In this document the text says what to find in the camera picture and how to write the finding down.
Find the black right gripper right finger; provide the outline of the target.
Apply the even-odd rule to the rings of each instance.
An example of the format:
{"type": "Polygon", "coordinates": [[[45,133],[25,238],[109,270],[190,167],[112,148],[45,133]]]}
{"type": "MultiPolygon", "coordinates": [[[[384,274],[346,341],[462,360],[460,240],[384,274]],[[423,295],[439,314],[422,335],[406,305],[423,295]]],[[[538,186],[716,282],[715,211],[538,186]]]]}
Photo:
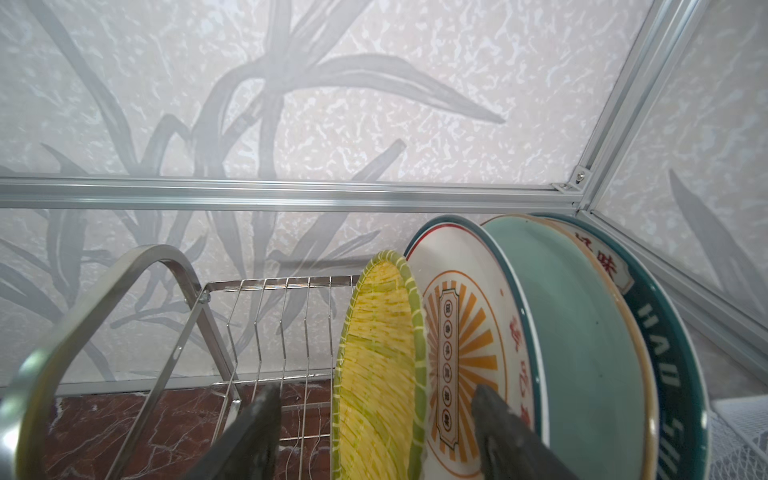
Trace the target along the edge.
{"type": "Polygon", "coordinates": [[[485,479],[576,479],[489,385],[477,386],[471,408],[485,479]]]}

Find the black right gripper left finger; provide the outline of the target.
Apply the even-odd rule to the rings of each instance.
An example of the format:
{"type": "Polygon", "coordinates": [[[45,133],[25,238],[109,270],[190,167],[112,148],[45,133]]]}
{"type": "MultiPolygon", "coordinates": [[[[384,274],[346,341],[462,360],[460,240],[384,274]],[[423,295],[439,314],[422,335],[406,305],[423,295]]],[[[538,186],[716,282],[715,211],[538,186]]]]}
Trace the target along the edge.
{"type": "Polygon", "coordinates": [[[267,385],[182,479],[272,479],[281,421],[280,388],[267,385]]]}

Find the light green flower plate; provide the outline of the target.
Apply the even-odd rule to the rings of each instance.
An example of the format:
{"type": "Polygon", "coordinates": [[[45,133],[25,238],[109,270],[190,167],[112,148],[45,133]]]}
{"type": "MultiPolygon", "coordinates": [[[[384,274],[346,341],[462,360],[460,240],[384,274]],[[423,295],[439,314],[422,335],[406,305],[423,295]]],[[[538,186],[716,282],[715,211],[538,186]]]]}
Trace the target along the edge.
{"type": "Polygon", "coordinates": [[[513,267],[537,331],[549,446],[579,479],[652,479],[659,400],[639,328],[596,257],[556,223],[505,215],[483,225],[513,267]]]}

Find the orange sunburst plate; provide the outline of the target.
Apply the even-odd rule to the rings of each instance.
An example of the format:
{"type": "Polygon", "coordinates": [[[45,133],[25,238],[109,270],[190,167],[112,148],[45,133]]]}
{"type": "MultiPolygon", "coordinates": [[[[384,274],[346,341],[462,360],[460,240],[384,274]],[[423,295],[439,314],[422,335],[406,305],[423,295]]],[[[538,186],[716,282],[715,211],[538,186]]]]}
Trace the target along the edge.
{"type": "Polygon", "coordinates": [[[549,402],[540,342],[520,281],[498,243],[458,215],[428,221],[406,260],[426,311],[428,479],[479,479],[471,401],[487,385],[543,443],[549,402]]]}

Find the yellow green woven plate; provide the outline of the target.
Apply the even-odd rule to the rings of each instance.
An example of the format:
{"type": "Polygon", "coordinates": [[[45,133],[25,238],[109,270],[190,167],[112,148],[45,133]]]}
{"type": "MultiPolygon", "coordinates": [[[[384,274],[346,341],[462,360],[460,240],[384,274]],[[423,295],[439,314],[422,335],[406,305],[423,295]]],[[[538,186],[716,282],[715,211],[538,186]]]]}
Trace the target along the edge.
{"type": "Polygon", "coordinates": [[[428,345],[422,295],[403,255],[377,253],[354,287],[332,382],[334,479],[420,479],[428,345]]]}

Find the dark green rimmed white plate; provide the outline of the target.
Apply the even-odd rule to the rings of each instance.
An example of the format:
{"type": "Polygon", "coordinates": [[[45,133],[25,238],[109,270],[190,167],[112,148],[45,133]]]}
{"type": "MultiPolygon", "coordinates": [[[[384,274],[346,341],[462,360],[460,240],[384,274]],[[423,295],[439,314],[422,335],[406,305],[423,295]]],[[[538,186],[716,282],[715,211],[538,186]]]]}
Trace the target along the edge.
{"type": "Polygon", "coordinates": [[[582,241],[620,291],[652,362],[660,407],[659,479],[705,479],[710,429],[706,384],[690,336],[660,282],[612,235],[582,220],[541,213],[582,241]]]}

